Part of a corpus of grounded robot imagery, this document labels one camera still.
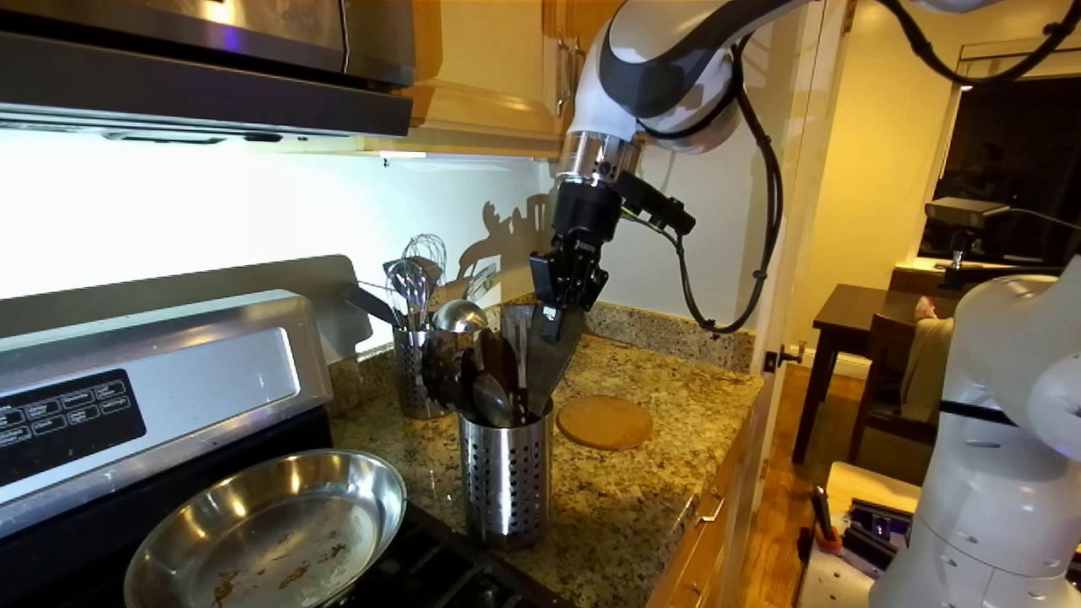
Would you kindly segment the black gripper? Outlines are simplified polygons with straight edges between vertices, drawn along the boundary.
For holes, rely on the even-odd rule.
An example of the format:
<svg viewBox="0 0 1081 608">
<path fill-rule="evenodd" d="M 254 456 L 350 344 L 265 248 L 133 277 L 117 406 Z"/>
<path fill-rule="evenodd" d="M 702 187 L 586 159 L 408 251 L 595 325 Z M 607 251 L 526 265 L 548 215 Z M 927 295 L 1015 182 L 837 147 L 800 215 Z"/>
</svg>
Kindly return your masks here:
<svg viewBox="0 0 1081 608">
<path fill-rule="evenodd" d="M 697 226 L 678 199 L 662 197 L 639 175 L 618 175 L 615 182 L 560 182 L 552 248 L 531 258 L 535 295 L 544 301 L 531 309 L 535 338 L 578 344 L 586 336 L 586 311 L 607 284 L 600 248 L 615 238 L 623 215 L 646 219 L 676 238 L 687 238 Z"/>
</svg>

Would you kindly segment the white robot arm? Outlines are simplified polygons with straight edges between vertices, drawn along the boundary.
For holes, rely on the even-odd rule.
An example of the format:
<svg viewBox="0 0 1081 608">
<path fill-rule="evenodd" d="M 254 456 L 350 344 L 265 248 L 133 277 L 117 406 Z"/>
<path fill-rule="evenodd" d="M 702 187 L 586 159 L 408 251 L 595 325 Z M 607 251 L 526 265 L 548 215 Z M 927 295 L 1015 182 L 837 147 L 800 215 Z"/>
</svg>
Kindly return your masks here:
<svg viewBox="0 0 1081 608">
<path fill-rule="evenodd" d="M 531 258 L 536 316 L 548 342 L 567 342 L 604 290 L 600 251 L 623 219 L 662 233 L 676 265 L 697 226 L 687 205 L 635 173 L 646 141 L 709 151 L 745 121 L 764 159 L 764 251 L 745 311 L 706 318 L 691 270 L 678 270 L 693 321 L 720 338 L 740 330 L 769 290 L 783 226 L 783 173 L 751 105 L 745 51 L 757 27 L 803 0 L 624 0 L 586 56 L 575 120 L 553 187 L 552 248 Z"/>
</svg>

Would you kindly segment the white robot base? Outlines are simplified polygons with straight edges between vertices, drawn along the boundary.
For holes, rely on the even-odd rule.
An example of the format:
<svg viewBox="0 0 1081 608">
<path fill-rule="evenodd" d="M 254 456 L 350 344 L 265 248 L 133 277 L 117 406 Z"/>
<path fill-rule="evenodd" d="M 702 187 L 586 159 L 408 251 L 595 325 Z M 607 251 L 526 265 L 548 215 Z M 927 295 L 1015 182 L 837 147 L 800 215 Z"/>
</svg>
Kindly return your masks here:
<svg viewBox="0 0 1081 608">
<path fill-rule="evenodd" d="M 953 316 L 941 429 L 871 608 L 1081 608 L 1081 262 L 972 286 Z"/>
</svg>

